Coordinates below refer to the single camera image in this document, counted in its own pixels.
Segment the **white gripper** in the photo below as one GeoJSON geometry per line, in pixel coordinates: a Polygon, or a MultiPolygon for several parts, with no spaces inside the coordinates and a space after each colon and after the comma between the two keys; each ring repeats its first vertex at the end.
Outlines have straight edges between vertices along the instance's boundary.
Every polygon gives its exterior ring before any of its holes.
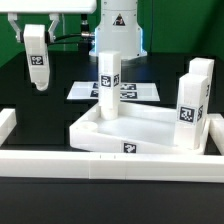
{"type": "Polygon", "coordinates": [[[9,13],[8,22],[15,31],[18,43],[23,43],[23,31],[16,13],[50,13],[49,42],[54,42],[54,31],[60,22],[58,13],[93,13],[96,0],[0,0],[0,13],[9,13]]]}

